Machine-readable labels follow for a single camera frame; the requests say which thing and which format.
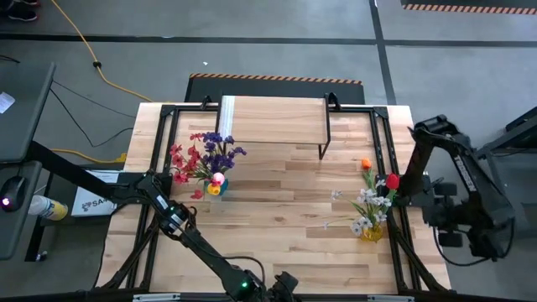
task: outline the wooden tabletop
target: wooden tabletop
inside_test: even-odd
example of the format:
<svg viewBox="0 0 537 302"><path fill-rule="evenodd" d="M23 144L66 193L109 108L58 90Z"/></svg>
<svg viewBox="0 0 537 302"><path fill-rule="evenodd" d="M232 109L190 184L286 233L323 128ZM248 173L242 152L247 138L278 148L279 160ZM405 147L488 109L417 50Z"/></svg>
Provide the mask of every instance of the wooden tabletop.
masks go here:
<svg viewBox="0 0 537 302"><path fill-rule="evenodd" d="M126 171L149 168L161 105L140 105ZM414 147L407 129L413 125L410 109L393 106L388 112L399 168L404 172ZM196 185L174 185L170 197L198 209L201 234L221 254L259 259L267 271L268 286L274 283L275 274L285 270L300 282L296 293L394 294L397 289L387 234L378 243L361 242L352 234L349 221L323 228L324 221L357 217L348 202L330 200L330 193L344 190L349 199L356 198L359 189L366 187L360 159L374 159L368 115L331 113L330 119L331 144L322 161L315 145L240 143L248 155L237 157L235 168L227 173L229 189L222 200L191 200L194 189L200 188ZM212 131L215 122L215 113L181 113L176 142L189 146L191 133ZM167 135L164 137L159 167ZM382 145L387 154L384 141ZM131 252L139 212L140 206L126 206L112 217L97 285L106 283ZM409 208L408 212L416 253L436 279L450 288L446 265L421 210ZM410 284L408 261L405 256L402 259L405 281ZM232 262L260 276L257 264ZM192 251L160 236L151 291L222 292L222 285Z"/></svg>
<svg viewBox="0 0 537 302"><path fill-rule="evenodd" d="M326 114L323 98L224 96L219 132L237 142L324 144Z"/></svg>

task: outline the gray floor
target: gray floor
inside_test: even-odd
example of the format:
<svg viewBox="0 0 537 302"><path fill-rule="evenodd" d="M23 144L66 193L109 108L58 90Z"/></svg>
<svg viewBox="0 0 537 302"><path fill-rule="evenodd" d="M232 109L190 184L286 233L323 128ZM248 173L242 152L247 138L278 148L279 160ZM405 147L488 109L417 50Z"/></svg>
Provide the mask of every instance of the gray floor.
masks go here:
<svg viewBox="0 0 537 302"><path fill-rule="evenodd" d="M59 3L85 34L375 38L367 0L117 0L106 4L98 0L64 0ZM385 39L537 39L535 16L404 11L399 1L378 1L378 10ZM41 14L37 23L3 21L0 31L74 33L52 3L44 1ZM367 104L387 103L375 45L91 45L110 80L157 101L182 100L188 75L205 72L362 80ZM500 135L507 122L537 105L534 99L537 63L533 60L536 50L390 46L387 55L397 103L411 106L416 122L446 114L470 135L475 147L480 147ZM23 62L53 60L58 65L55 79L61 84L122 112L137 111L140 100L105 85L91 66L91 57L82 43L0 40L0 54ZM133 125L131 118L94 107L57 85L53 89L96 143ZM124 134L106 146L91 148L51 96L36 138L50 148L77 149L99 159L116 158L127 151L129 142L129 134ZM531 183L526 186L521 185L523 180L509 183L521 171L526 175L531 173L529 160L515 157L515 162L511 158L502 160L500 169L506 181L502 185L522 188L513 190L514 198L529 198L533 194L524 192L524 188L531 188ZM75 157L69 159L85 163ZM458 180L451 161L442 152L433 154L428 170L432 176ZM31 221L26 229L28 235ZM21 264L20 258L0 262L0 296L89 289L97 274L105 234L106 226L49 229L44 242L50 251L46 262ZM24 237L21 246L27 240L28 236ZM537 240L517 238L511 254L497 263L471 268L448 265L452 287L466 294L535 300L537 288L532 281L537 271L536 251ZM472 259L466 249L446 249L446 254L459 262Z"/></svg>

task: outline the yellow extension cord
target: yellow extension cord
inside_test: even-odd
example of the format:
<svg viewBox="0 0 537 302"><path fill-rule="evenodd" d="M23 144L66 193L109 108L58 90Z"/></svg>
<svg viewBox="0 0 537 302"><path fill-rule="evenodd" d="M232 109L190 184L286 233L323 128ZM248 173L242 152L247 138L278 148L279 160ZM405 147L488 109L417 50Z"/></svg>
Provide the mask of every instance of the yellow extension cord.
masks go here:
<svg viewBox="0 0 537 302"><path fill-rule="evenodd" d="M73 23L73 21L71 21L71 19L69 18L69 16L67 16L67 14L63 11L63 9L61 9L60 5L58 5L58 3L56 3L55 0L50 0L52 1L52 3L56 6L56 8L58 8L58 10L60 11L60 13L65 17L65 19L71 24L71 26L73 27L73 29L76 30L76 32L78 33L78 35L81 37L82 41L84 42L84 44L86 45L87 49L90 51L90 54L91 54L91 57L93 57L93 62L94 63L99 63L99 60L97 59L95 53L93 52L93 49L91 48L91 46L87 43L86 41L86 38L84 38L84 35L81 33L81 31L76 27L75 23ZM110 82L109 80L107 80L107 78L104 76L104 74L102 73L102 70L101 70L101 67L99 65L96 65L95 66L97 71L99 71L99 75L101 76L102 80L105 81L105 83L107 83L108 85L116 88L116 89L119 89L120 91L125 91L127 93L130 93L132 94L133 96L137 96L147 102L153 102L153 100L151 100L150 98L144 96L144 95L141 95L135 91L131 91L127 88L124 88L124 87L121 87L120 85L117 85L115 83L112 83ZM100 160L100 159L94 159L90 156L87 156L81 152L78 152L78 151L75 151L75 150L70 150L70 149L62 149L62 148L53 148L51 149L53 152L58 152L58 153L65 153L65 154L74 154L74 155L77 155L77 156L80 156L82 157L83 159L87 159L93 163L96 163L96 164L115 164L115 163L124 163L125 160L127 159L127 154L125 153L122 153L121 156L117 159L114 159L114 160Z"/></svg>

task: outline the computer mouse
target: computer mouse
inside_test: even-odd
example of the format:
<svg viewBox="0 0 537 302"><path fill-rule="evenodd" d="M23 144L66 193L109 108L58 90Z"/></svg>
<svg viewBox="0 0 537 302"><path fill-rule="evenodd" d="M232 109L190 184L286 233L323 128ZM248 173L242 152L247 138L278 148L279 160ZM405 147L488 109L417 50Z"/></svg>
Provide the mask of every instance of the computer mouse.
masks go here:
<svg viewBox="0 0 537 302"><path fill-rule="evenodd" d="M0 189L0 207L4 211L16 211L24 202L24 177L14 176L7 180Z"/></svg>

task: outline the hazard tape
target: hazard tape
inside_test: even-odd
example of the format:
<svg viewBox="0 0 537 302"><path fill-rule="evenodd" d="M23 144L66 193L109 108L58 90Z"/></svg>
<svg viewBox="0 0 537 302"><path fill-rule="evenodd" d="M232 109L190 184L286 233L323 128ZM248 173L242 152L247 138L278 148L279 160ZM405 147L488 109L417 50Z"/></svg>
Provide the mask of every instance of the hazard tape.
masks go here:
<svg viewBox="0 0 537 302"><path fill-rule="evenodd" d="M281 75L228 75L228 74L190 74L190 78L218 78L218 79L246 79L246 80L269 80L269 81L303 81L319 83L341 83L361 85L362 81L342 80L342 79L321 79L300 76L281 76Z"/></svg>
<svg viewBox="0 0 537 302"><path fill-rule="evenodd" d="M408 9L408 10L457 12L457 13L537 14L536 8L497 8L497 7L476 7L476 6L466 6L466 5L439 5L439 4L404 4L403 8Z"/></svg>

